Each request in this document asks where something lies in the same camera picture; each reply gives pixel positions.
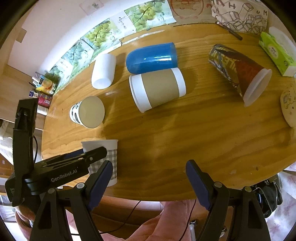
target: red and gold paper cup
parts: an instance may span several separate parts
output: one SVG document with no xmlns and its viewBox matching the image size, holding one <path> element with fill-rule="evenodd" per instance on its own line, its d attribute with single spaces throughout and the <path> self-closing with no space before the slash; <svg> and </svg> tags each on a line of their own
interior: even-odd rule
<svg viewBox="0 0 296 241">
<path fill-rule="evenodd" d="M 211 49 L 209 62 L 230 81 L 245 106 L 258 99 L 272 75 L 271 69 L 265 69 L 246 55 L 222 44 L 216 44 Z"/>
</svg>

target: white cup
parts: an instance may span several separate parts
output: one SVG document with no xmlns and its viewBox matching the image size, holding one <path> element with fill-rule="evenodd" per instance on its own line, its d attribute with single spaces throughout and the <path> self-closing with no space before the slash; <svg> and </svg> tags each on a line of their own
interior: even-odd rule
<svg viewBox="0 0 296 241">
<path fill-rule="evenodd" d="M 95 89 L 109 87 L 115 74 L 116 56 L 113 54 L 101 54 L 96 57 L 94 70 L 91 77 L 91 84 Z"/>
<path fill-rule="evenodd" d="M 108 160 L 113 165 L 113 174 L 108 187 L 117 183 L 117 143 L 118 140 L 96 140 L 81 142 L 83 151 L 87 152 L 98 147 L 105 147 L 107 149 L 107 156 L 99 161 L 96 161 L 89 166 L 89 174 L 95 173 L 99 170 L 100 166 L 105 160 Z"/>
<path fill-rule="evenodd" d="M 97 96 L 89 96 L 73 105 L 69 114 L 73 122 L 87 128 L 97 128 L 104 120 L 105 108 Z"/>
<path fill-rule="evenodd" d="M 186 94 L 185 81 L 178 68 L 131 75 L 129 82 L 133 99 L 142 113 Z"/>
</svg>

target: person's hand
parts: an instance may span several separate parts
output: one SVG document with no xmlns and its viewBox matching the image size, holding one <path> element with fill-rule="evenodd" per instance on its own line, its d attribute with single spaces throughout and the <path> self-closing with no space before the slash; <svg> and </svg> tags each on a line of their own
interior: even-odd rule
<svg viewBox="0 0 296 241">
<path fill-rule="evenodd" d="M 20 205 L 15 207 L 15 219 L 27 240 L 30 239 L 32 231 L 30 221 L 35 221 L 35 217 L 35 214 L 26 206 Z"/>
</svg>

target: wooden table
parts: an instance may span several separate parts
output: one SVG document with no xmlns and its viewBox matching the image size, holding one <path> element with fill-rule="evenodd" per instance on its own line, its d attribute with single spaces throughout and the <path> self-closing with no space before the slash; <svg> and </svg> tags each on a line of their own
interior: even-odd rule
<svg viewBox="0 0 296 241">
<path fill-rule="evenodd" d="M 185 174 L 189 159 L 230 188 L 255 184 L 283 170 L 296 160 L 296 144 L 279 98 L 294 78 L 280 75 L 258 45 L 258 36 L 242 36 L 239 41 L 213 24 L 167 27 L 114 50 L 119 62 L 115 80 L 104 90 L 91 86 L 91 64 L 54 96 L 45 120 L 43 158 L 82 148 L 81 141 L 118 139 L 118 183 L 105 195 L 150 201 L 195 197 Z M 170 41 L 177 48 L 187 95 L 142 114 L 132 98 L 123 60 L 136 48 Z M 209 64 L 208 53 L 216 43 L 273 70 L 268 87 L 250 107 L 244 107 L 236 90 Z M 106 109 L 96 129 L 69 117 L 70 107 L 90 95 L 98 96 Z"/>
</svg>

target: black bag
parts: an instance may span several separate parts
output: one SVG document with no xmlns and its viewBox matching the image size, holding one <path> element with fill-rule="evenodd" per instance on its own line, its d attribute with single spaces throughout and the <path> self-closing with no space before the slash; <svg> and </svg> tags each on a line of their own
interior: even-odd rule
<svg viewBox="0 0 296 241">
<path fill-rule="evenodd" d="M 283 203 L 281 190 L 275 179 L 266 179 L 251 188 L 257 197 L 265 218 L 268 218 L 278 205 Z"/>
</svg>

